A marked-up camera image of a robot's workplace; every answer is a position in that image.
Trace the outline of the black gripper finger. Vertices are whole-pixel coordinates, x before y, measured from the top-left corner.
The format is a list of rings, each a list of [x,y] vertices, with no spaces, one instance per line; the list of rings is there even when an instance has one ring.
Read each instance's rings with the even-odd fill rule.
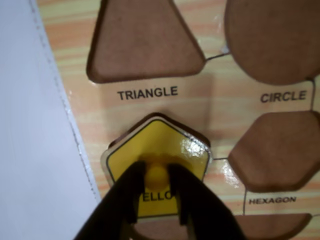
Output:
[[[189,240],[245,240],[229,208],[190,170],[169,164],[170,193]]]
[[[139,198],[145,191],[146,164],[131,164],[95,208],[76,240],[129,240],[137,222]]]

